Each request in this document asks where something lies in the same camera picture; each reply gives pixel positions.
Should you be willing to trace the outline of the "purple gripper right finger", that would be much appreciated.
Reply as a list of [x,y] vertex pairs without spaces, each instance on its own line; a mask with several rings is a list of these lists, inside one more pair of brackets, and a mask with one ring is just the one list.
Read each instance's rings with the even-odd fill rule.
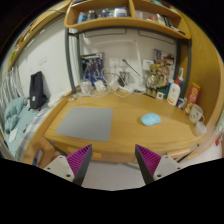
[[160,156],[140,145],[135,145],[135,156],[146,185],[181,169],[170,156]]

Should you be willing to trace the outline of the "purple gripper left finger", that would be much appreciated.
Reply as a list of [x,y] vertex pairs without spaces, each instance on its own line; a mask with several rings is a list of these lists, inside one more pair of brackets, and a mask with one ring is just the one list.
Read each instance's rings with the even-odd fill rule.
[[44,170],[81,186],[92,157],[92,145],[67,156],[59,155]]

